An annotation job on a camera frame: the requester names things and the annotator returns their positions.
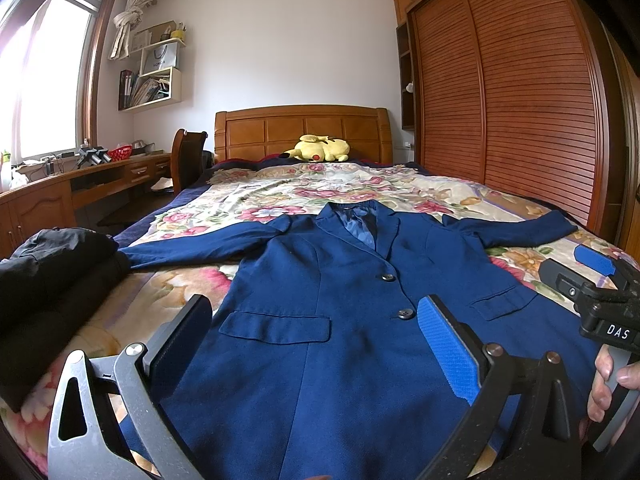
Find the cabinet door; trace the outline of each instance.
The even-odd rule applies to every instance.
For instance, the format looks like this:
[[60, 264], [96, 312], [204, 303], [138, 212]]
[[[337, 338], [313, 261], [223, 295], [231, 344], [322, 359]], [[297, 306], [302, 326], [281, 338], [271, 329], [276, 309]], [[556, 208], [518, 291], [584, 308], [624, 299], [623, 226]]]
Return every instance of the cabinet door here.
[[586, 224], [602, 119], [567, 0], [468, 1], [486, 93], [484, 183], [558, 204]]
[[16, 248], [16, 243], [9, 206], [7, 204], [0, 205], [0, 260], [11, 256]]
[[69, 182], [59, 182], [11, 202], [18, 241], [23, 242], [41, 229], [75, 227]]
[[422, 101], [416, 158], [433, 174], [482, 182], [478, 60], [463, 0], [428, 0], [413, 18]]

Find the wooden desk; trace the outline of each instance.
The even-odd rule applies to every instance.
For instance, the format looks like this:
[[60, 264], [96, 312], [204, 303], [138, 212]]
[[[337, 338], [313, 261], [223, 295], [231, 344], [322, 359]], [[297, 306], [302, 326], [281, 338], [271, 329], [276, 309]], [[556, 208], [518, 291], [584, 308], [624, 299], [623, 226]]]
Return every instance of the wooden desk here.
[[170, 153], [53, 175], [0, 194], [0, 258], [31, 235], [52, 227], [75, 227], [75, 210], [140, 184], [169, 176]]

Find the book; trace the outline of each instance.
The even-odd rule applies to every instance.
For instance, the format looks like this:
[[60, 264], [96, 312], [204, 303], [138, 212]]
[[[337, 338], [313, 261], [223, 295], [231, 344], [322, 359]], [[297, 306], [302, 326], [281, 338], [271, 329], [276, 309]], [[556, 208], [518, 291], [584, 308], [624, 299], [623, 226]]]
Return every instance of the book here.
[[131, 99], [130, 106], [138, 106], [149, 101], [153, 101], [155, 95], [158, 93], [160, 83], [156, 79], [149, 78], [143, 82], [136, 90]]
[[133, 97], [138, 93], [140, 89], [140, 85], [142, 85], [143, 80], [139, 78], [137, 73], [133, 73], [131, 75], [131, 90], [129, 91], [129, 99], [127, 100], [127, 108], [132, 106]]
[[124, 110], [127, 107], [127, 79], [133, 72], [131, 70], [122, 70], [120, 72], [120, 87], [118, 88], [118, 110]]

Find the red basket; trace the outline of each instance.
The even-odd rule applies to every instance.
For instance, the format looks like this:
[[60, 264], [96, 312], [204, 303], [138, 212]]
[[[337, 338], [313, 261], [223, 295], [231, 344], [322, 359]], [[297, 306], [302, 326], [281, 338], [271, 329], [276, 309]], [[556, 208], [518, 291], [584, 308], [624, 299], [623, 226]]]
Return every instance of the red basket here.
[[125, 144], [124, 146], [120, 146], [119, 148], [115, 148], [114, 150], [109, 150], [107, 154], [113, 160], [127, 160], [131, 156], [131, 152], [133, 151], [133, 146], [130, 144]]

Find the finger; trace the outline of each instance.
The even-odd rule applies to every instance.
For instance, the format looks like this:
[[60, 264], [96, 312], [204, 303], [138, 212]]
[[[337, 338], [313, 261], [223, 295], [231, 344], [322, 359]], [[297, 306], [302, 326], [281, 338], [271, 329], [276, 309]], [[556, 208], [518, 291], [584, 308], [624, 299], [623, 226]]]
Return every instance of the finger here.
[[587, 430], [589, 429], [589, 417], [585, 417], [580, 420], [580, 424], [578, 425], [578, 437], [580, 438], [580, 442], [584, 443], [587, 437]]
[[593, 422], [602, 422], [604, 418], [604, 410], [600, 408], [595, 401], [589, 397], [590, 402], [587, 403], [587, 414]]
[[620, 368], [617, 379], [629, 390], [640, 390], [640, 362]]
[[608, 410], [611, 405], [611, 390], [604, 383], [602, 376], [597, 373], [591, 385], [591, 398], [601, 410]]
[[609, 380], [613, 370], [613, 358], [609, 354], [609, 345], [602, 345], [596, 357], [596, 370], [605, 381]]

